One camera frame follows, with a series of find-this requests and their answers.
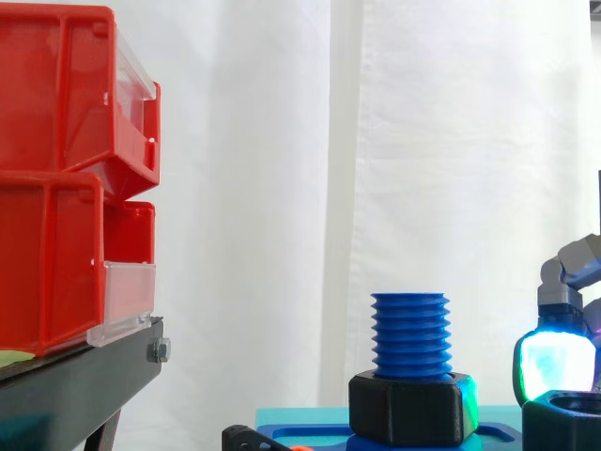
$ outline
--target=red storage bin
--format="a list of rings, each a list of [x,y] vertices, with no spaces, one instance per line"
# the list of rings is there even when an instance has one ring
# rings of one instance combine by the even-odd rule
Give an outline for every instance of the red storage bin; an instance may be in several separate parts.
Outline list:
[[[0,3],[0,169],[96,174],[125,200],[159,184],[161,90],[109,8]]]
[[[44,355],[147,327],[154,207],[92,174],[0,171],[0,350]]]

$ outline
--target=blue screw thread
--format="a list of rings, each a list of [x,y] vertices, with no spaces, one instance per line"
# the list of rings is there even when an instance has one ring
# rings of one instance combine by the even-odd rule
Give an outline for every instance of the blue screw thread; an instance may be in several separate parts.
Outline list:
[[[449,301],[438,293],[380,293],[373,307],[376,320],[375,375],[387,379],[449,379],[451,335],[445,319]]]

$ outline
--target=white curtain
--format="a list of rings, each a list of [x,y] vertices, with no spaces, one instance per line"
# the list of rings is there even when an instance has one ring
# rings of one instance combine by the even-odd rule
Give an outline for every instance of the white curtain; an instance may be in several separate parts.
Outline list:
[[[344,405],[374,291],[445,292],[455,370],[514,402],[540,265],[598,231],[586,0],[105,2],[162,84],[142,198],[173,342],[115,450]]]

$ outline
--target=glowing light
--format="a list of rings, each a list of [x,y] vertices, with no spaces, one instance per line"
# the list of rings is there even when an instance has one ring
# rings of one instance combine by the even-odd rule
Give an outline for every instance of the glowing light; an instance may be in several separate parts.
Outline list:
[[[521,346],[522,387],[527,399],[549,390],[589,391],[593,388],[595,348],[584,336],[539,332]]]

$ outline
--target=red plastic drawer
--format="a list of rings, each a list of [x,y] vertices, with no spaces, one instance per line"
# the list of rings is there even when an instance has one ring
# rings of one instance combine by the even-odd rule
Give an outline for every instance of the red plastic drawer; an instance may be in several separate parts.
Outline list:
[[[159,183],[161,90],[109,8],[0,3],[0,169],[96,174],[124,200]]]
[[[44,355],[99,326],[100,346],[127,334],[114,324],[152,310],[153,246],[152,205],[106,203],[92,174],[0,172],[0,350]],[[121,283],[110,297],[107,274]]]

